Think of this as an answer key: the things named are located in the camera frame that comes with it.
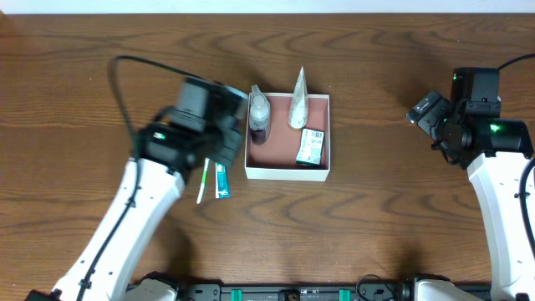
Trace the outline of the green white toothbrush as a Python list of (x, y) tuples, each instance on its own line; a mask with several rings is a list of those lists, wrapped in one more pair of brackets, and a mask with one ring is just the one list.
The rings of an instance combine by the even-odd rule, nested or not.
[(197, 199), (196, 199), (197, 205), (201, 204), (204, 198), (205, 192), (206, 192), (206, 179), (207, 179), (210, 164), (211, 164), (211, 160), (209, 158), (205, 158), (203, 171), (202, 171), (202, 177), (201, 177), (201, 183), (199, 186), (199, 192), (198, 192)]

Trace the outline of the clear spray bottle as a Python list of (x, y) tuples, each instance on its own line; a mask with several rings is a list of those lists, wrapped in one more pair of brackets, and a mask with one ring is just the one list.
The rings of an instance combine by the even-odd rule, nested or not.
[(264, 144), (271, 130), (271, 105), (257, 85), (252, 86), (248, 127), (252, 143)]

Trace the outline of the white cosmetic tube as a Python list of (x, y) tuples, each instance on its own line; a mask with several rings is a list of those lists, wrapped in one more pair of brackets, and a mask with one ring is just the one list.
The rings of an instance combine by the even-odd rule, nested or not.
[(293, 91), (293, 98), (288, 112), (288, 124), (298, 130), (302, 129), (308, 121), (308, 88), (304, 67), (300, 69), (298, 79)]

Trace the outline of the green white soap box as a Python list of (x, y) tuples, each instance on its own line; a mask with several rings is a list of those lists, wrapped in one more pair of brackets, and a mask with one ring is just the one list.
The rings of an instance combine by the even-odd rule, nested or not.
[(296, 163), (305, 166), (319, 166), (323, 153), (325, 134), (319, 130), (303, 129)]

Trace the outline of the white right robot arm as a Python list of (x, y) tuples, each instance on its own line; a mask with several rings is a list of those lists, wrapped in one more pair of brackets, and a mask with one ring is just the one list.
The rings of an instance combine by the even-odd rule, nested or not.
[(431, 91), (407, 114), (451, 166), (468, 174), (479, 202), (492, 265), (493, 300), (534, 298), (534, 150), (520, 120), (457, 114)]

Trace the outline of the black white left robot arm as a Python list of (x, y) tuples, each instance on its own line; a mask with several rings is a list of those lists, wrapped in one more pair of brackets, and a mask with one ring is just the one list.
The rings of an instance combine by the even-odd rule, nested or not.
[(161, 220), (181, 198), (189, 173), (206, 160), (230, 166), (242, 144), (238, 124), (245, 93), (226, 85), (189, 81), (179, 102), (165, 107), (137, 135), (120, 188), (78, 261), (49, 293), (29, 300), (176, 300), (178, 287), (131, 276)]

